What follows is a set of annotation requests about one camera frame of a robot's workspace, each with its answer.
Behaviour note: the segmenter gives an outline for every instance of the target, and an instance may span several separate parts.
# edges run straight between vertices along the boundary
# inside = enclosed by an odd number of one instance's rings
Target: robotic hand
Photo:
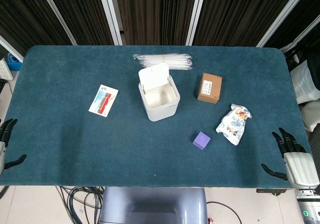
[[[274,172],[265,164],[261,164],[261,166],[269,175],[287,180],[292,187],[298,189],[297,200],[305,224],[319,224],[320,196],[316,194],[314,189],[320,182],[314,160],[311,154],[307,153],[291,134],[282,128],[279,130],[283,140],[275,132],[272,134],[285,161],[287,173]]]
[[[5,121],[0,127],[0,175],[4,170],[8,170],[11,167],[21,164],[24,161],[24,159],[27,157],[27,155],[24,154],[20,156],[18,160],[5,163],[6,150],[7,150],[6,148],[8,147],[11,131],[14,125],[16,124],[16,122],[17,122],[17,119],[15,120],[10,119]]]

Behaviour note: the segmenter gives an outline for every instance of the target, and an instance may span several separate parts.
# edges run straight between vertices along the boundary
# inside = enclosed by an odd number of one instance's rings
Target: card
[[[100,88],[89,108],[89,111],[94,114],[107,117],[111,106],[115,101],[117,93],[118,90],[116,89],[105,85],[100,85]]]

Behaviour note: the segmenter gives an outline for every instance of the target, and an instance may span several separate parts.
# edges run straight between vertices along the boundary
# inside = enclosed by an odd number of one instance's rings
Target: box lid
[[[169,82],[169,65],[158,64],[139,71],[143,90],[151,90]]]

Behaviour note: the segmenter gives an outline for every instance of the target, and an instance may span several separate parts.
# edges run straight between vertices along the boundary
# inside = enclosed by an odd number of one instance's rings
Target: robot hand
[[[27,157],[27,155],[24,154],[20,156],[18,160],[5,163],[6,150],[7,150],[6,148],[8,147],[11,131],[14,125],[16,124],[16,122],[17,122],[17,119],[15,120],[10,119],[5,121],[0,127],[0,175],[4,170],[8,170],[13,166],[21,164],[24,161],[24,159]]]
[[[273,172],[265,164],[261,164],[262,168],[269,175],[288,180],[290,185],[296,189],[315,189],[319,185],[319,178],[311,154],[307,153],[291,134],[282,128],[279,130],[283,140],[275,132],[272,134],[285,161],[287,173]]]

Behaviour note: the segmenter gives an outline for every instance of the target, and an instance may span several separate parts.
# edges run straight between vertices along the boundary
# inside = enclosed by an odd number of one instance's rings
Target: plastic straw bundle
[[[165,55],[133,55],[133,59],[138,59],[142,67],[166,63],[170,70],[191,70],[192,61],[188,54],[165,54]]]

